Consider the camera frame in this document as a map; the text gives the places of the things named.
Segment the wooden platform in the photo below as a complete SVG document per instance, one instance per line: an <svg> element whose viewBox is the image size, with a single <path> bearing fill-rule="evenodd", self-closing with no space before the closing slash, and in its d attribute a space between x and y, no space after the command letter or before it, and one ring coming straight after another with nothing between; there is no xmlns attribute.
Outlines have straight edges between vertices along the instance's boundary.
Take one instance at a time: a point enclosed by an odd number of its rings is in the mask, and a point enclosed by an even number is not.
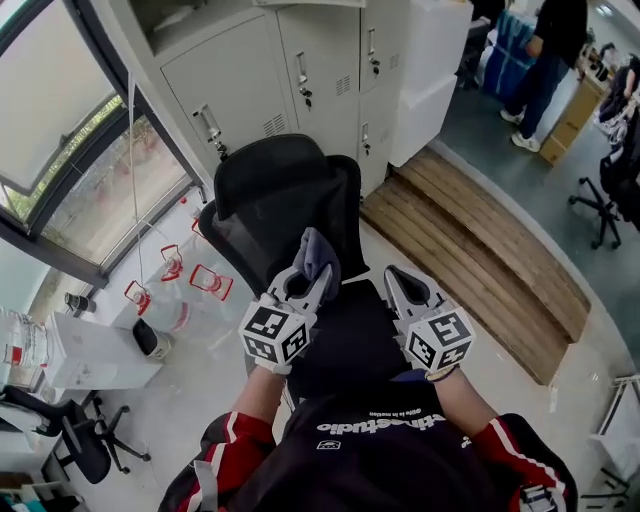
<svg viewBox="0 0 640 512"><path fill-rule="evenodd" d="M546 248L430 150L370 195L362 216L435 277L539 384L551 382L590 304Z"/></svg>

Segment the cabinet door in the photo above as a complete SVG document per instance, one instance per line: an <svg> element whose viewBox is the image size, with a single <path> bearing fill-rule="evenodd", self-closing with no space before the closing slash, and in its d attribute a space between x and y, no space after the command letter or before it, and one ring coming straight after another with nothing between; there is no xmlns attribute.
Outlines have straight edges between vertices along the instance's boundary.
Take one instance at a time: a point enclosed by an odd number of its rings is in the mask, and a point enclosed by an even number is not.
<svg viewBox="0 0 640 512"><path fill-rule="evenodd" d="M318 4L318 5L343 5L345 7L366 7L367 0L253 0L253 5L291 5L291 4Z"/></svg>
<svg viewBox="0 0 640 512"><path fill-rule="evenodd" d="M356 153L359 16L357 9L318 5L278 11L300 131L326 154Z"/></svg>
<svg viewBox="0 0 640 512"><path fill-rule="evenodd" d="M382 185L393 144L398 87L381 85L360 97L358 165L362 174L363 197Z"/></svg>
<svg viewBox="0 0 640 512"><path fill-rule="evenodd" d="M264 17L192 48L162 72L213 156L218 156L216 140L232 153L290 132Z"/></svg>
<svg viewBox="0 0 640 512"><path fill-rule="evenodd" d="M360 91L402 73L410 0L369 0L361 11Z"/></svg>

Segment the blue jeans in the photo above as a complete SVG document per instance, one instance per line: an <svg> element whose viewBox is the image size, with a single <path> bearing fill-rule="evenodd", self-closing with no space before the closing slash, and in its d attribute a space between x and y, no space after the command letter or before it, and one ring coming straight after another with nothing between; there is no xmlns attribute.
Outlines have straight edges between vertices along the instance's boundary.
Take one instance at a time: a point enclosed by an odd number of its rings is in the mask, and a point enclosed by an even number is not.
<svg viewBox="0 0 640 512"><path fill-rule="evenodd" d="M558 84L568 71L569 66L561 57L543 51L507 101L505 109L512 116L517 116L525 106L527 107L524 119L520 123L520 134L525 139L536 133L544 111L547 110Z"/></svg>

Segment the window frame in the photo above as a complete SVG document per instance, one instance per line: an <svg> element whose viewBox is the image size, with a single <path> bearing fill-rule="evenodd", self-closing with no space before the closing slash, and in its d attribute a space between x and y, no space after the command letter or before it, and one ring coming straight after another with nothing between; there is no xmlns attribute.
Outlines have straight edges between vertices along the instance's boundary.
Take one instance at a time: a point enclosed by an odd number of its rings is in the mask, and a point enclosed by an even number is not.
<svg viewBox="0 0 640 512"><path fill-rule="evenodd" d="M101 265L87 261L43 236L43 229L73 186L111 143L129 129L128 71L124 63L107 38L90 2L84 0L60 1L65 4L102 72L113 85L116 94L121 97L123 107L111 112L78 145L42 192L25 222L14 218L13 215L0 208L0 238L50 267L84 281L88 285L85 289L90 289L91 294L95 294L98 289L106 287L111 272L136 246L138 238L149 231L149 224L155 224L187 190L194 186L200 188L204 197L204 184L165 130L144 96L136 89L134 120L142 116L147 118L160 139L184 169L185 177L160 198L158 203L140 219L141 222L134 226L114 247ZM0 58L22 31L52 2L53 0L27 0L16 11L0 30Z"/></svg>

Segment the gray floor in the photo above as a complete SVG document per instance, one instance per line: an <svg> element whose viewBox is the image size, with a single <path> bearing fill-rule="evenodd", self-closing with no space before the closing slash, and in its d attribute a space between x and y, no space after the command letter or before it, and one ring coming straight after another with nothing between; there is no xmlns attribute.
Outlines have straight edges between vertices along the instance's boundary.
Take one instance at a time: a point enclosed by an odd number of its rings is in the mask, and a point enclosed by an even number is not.
<svg viewBox="0 0 640 512"><path fill-rule="evenodd" d="M618 223L622 246L612 237L597 251L598 216L567 198L591 197L578 178L589 176L599 188L599 162L608 153L606 138L589 123L555 167L509 141L513 126L499 117L501 104L472 91L455 92L439 135L450 149L480 170L517 201L553 237L584 274L640 364L640 233Z"/></svg>

